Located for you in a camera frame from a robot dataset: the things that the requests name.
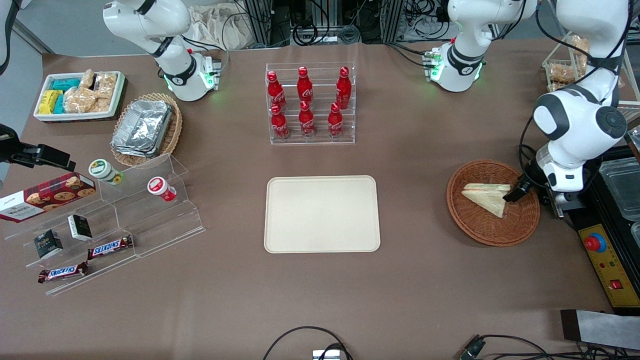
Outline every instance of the small black box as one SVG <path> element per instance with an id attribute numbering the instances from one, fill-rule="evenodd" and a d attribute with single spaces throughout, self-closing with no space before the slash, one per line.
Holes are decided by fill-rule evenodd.
<path id="1" fill-rule="evenodd" d="M 69 228 L 71 229 L 71 236 L 74 239 L 89 241 L 93 238 L 91 235 L 91 229 L 89 228 L 89 221 L 85 217 L 80 215 L 70 215 L 68 217 Z"/>
<path id="2" fill-rule="evenodd" d="M 49 258 L 62 251 L 62 242 L 58 238 L 58 234 L 49 230 L 46 233 L 39 235 L 33 239 L 36 244 L 36 250 L 40 259 Z"/>

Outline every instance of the coca-cola bottle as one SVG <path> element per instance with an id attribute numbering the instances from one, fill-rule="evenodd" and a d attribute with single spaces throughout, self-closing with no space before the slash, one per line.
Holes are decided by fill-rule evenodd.
<path id="1" fill-rule="evenodd" d="M 300 120 L 300 129 L 302 130 L 302 136 L 305 138 L 312 138 L 316 134 L 316 127 L 314 126 L 314 114 L 309 110 L 308 101 L 300 101 L 300 114 L 298 120 Z"/>
<path id="2" fill-rule="evenodd" d="M 280 105 L 271 105 L 271 127 L 273 127 L 273 134 L 278 139 L 288 139 L 291 133 L 287 127 L 287 118 L 281 112 Z"/>
<path id="3" fill-rule="evenodd" d="M 301 66 L 298 68 L 298 97 L 300 101 L 307 101 L 309 108 L 314 108 L 314 85 L 308 77 L 308 70 Z"/>
<path id="4" fill-rule="evenodd" d="M 340 105 L 337 102 L 331 104 L 331 112 L 329 113 L 329 136 L 332 139 L 342 137 L 342 114 L 340 113 Z"/>
<path id="5" fill-rule="evenodd" d="M 335 87 L 335 100 L 340 105 L 340 109 L 349 107 L 349 98 L 351 98 L 351 80 L 349 79 L 349 68 L 343 66 L 340 68 L 340 78 Z"/>
<path id="6" fill-rule="evenodd" d="M 275 71 L 269 71 L 267 73 L 267 80 L 269 81 L 269 86 L 267 86 L 267 92 L 269 93 L 269 99 L 271 100 L 271 104 L 280 105 L 280 109 L 284 111 L 287 107 L 287 101 L 284 98 L 284 89 L 282 85 L 278 81 L 278 76 Z"/>

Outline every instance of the brown table surface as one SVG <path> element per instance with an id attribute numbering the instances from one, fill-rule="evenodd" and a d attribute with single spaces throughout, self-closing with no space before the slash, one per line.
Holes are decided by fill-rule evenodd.
<path id="1" fill-rule="evenodd" d="M 558 309 L 610 310 L 576 234 L 545 210 L 528 241 L 480 245 L 453 222 L 444 193 L 468 161 L 517 166 L 520 132 L 545 92 L 540 64 L 553 46 L 492 44 L 482 76 L 460 94 L 425 83 L 417 66 L 383 45 L 233 52 L 219 91 L 179 102 L 184 127 L 174 155 L 190 171 L 189 197 L 206 232 L 57 297 L 46 297 L 24 270 L 22 244 L 2 241 L 0 357 L 261 359 L 299 325 L 335 331 L 357 359 L 451 359 L 475 333 L 575 349 L 562 340 Z M 265 64 L 344 60 L 356 61 L 358 72 L 356 144 L 271 146 Z M 168 92 L 151 56 L 44 56 L 43 63 L 44 74 L 120 70 L 129 79 L 125 103 Z M 71 153 L 82 172 L 95 158 L 112 158 L 113 126 L 30 117 L 22 141 Z M 544 138 L 532 126 L 526 142 L 539 147 Z M 62 173 L 12 165 L 1 195 Z M 379 250 L 264 250 L 272 177 L 355 174 L 378 184 Z M 270 358 L 308 359 L 331 342 L 321 333 L 292 334 Z M 485 354 L 530 350 L 492 344 Z"/>

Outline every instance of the wicker basket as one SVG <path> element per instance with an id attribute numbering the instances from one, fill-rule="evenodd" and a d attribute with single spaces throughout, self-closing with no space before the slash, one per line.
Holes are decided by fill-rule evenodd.
<path id="1" fill-rule="evenodd" d="M 182 114 L 180 113 L 180 108 L 178 108 L 178 104 L 176 104 L 175 100 L 173 100 L 170 96 L 165 94 L 158 94 L 158 93 L 142 95 L 141 97 L 137 98 L 134 101 L 137 101 L 137 100 L 164 101 L 168 104 L 171 104 L 171 107 L 173 108 L 173 112 L 171 113 L 171 118 L 169 119 L 170 123 L 169 123 L 169 126 L 166 128 L 166 133 L 164 134 L 164 139 L 163 139 L 162 145 L 160 146 L 160 152 L 158 152 L 158 156 L 162 154 L 171 154 L 173 150 L 175 150 L 176 145 L 178 145 L 178 138 L 180 138 L 180 131 L 182 131 Z M 122 123 L 122 118 L 124 118 L 124 114 L 127 113 L 127 110 L 129 110 L 129 107 L 131 106 L 132 103 L 133 102 L 127 105 L 125 110 L 120 114 L 120 118 L 118 118 L 116 127 L 113 130 L 114 134 L 116 133 L 116 131 L 118 131 L 118 127 L 120 126 L 120 123 Z M 130 167 L 140 165 L 145 161 L 151 159 L 151 158 L 145 158 L 143 156 L 120 154 L 119 152 L 115 151 L 114 148 L 111 148 L 111 152 L 113 153 L 113 156 L 116 158 L 116 160 L 118 160 L 119 163 L 130 166 Z"/>
<path id="2" fill-rule="evenodd" d="M 459 168 L 447 186 L 447 205 L 453 220 L 473 239 L 491 246 L 507 247 L 528 239 L 540 221 L 540 204 L 534 192 L 518 202 L 507 202 L 498 218 L 462 195 L 466 184 L 515 184 L 520 174 L 509 165 L 477 160 Z"/>

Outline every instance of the walkers cookie box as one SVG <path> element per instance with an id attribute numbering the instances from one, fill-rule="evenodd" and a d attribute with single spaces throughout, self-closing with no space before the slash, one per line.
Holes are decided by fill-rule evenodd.
<path id="1" fill-rule="evenodd" d="M 95 193 L 93 181 L 70 172 L 0 199 L 0 218 L 21 222 Z"/>

